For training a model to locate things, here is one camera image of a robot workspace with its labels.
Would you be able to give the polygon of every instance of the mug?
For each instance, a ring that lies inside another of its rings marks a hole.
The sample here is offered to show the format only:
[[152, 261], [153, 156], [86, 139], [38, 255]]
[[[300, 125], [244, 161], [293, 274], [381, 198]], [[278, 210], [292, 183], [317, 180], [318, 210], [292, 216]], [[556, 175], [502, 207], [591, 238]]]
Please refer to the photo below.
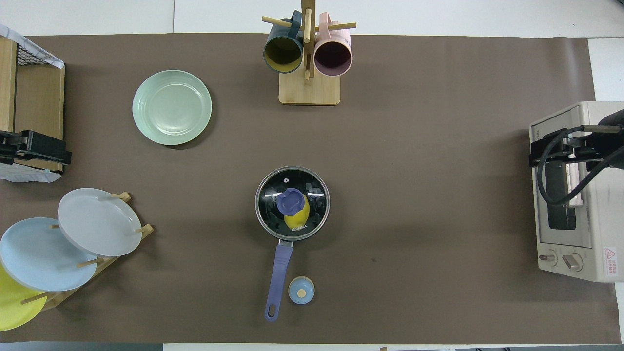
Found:
[[266, 40], [264, 57], [266, 65], [279, 73], [289, 73], [299, 68], [303, 60], [303, 34], [301, 28], [301, 12], [293, 12], [293, 16], [283, 18], [290, 22], [290, 28], [274, 24]]
[[351, 68], [351, 34], [349, 29], [329, 31], [328, 26], [339, 24], [329, 18], [329, 13], [321, 13], [319, 33], [314, 45], [314, 66], [325, 76], [338, 77]]

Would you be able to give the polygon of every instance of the purple pan handle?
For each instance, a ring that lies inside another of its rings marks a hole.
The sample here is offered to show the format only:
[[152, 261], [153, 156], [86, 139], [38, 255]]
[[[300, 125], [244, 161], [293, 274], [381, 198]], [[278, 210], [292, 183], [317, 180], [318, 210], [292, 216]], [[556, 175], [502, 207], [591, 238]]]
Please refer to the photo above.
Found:
[[265, 309], [265, 319], [269, 322], [275, 322], [280, 313], [281, 295], [284, 291], [284, 281], [286, 280], [286, 269], [288, 269], [288, 262], [292, 254], [292, 246], [278, 244], [275, 249], [273, 274], [271, 274], [271, 286], [269, 286], [269, 297], [266, 300]]

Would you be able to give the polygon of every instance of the light blue plate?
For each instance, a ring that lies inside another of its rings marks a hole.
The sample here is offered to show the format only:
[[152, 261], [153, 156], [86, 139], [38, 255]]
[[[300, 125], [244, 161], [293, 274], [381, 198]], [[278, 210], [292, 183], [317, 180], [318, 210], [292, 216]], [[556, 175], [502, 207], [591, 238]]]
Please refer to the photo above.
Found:
[[34, 290], [72, 290], [93, 277], [96, 264], [76, 268], [95, 259], [73, 246], [52, 218], [21, 220], [6, 230], [0, 240], [0, 260], [16, 282]]
[[314, 297], [314, 283], [307, 277], [297, 277], [288, 286], [288, 296], [296, 304], [307, 304]]
[[134, 122], [141, 133], [163, 145], [193, 140], [206, 128], [211, 113], [206, 85], [194, 75], [174, 69], [146, 79], [132, 102]]

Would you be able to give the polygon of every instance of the warning triangle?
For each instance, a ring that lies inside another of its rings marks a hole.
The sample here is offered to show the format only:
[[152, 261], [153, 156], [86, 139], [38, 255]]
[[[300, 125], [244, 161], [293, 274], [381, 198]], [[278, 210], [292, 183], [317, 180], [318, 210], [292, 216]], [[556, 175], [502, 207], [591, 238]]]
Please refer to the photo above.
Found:
[[608, 248], [605, 248], [605, 253], [607, 254], [607, 260], [610, 260], [611, 257], [615, 256], [615, 252], [609, 250]]

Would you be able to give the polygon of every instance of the pink mug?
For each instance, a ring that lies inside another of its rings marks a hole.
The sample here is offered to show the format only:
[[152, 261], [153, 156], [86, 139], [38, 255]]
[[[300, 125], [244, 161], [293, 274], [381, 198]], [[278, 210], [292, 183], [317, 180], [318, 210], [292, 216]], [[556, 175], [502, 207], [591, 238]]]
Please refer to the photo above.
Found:
[[314, 45], [314, 66], [326, 76], [342, 76], [351, 68], [353, 61], [351, 34], [349, 29], [330, 31], [328, 26], [339, 22], [330, 20], [329, 13], [323, 12], [320, 17]]

